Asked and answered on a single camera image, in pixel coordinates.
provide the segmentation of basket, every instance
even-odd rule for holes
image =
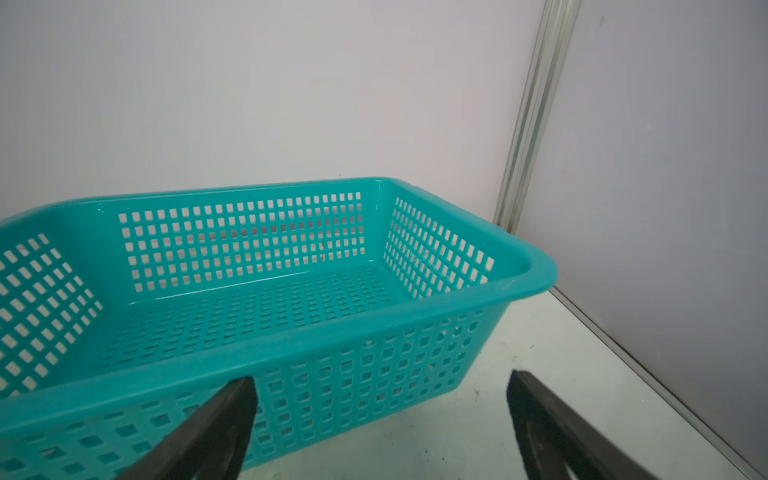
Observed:
[[[0,478],[112,478],[242,376],[260,464],[454,389],[556,276],[399,180],[31,210],[0,223]]]

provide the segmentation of wall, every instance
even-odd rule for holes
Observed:
[[[768,3],[582,0],[518,235],[768,475]]]
[[[543,3],[3,2],[0,218],[391,176],[490,219]]]

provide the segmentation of basket bottom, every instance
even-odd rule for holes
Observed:
[[[54,384],[297,329],[410,300],[391,272],[357,263],[135,304],[102,319]]]

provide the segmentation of white floor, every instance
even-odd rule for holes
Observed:
[[[745,478],[550,293],[510,305],[454,392],[240,477],[524,479],[505,399],[513,369],[532,372],[659,478]]]

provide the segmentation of metal corner post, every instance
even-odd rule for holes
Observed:
[[[546,125],[580,3],[581,0],[546,0],[541,14],[494,215],[494,223],[510,233],[518,228],[541,132]]]

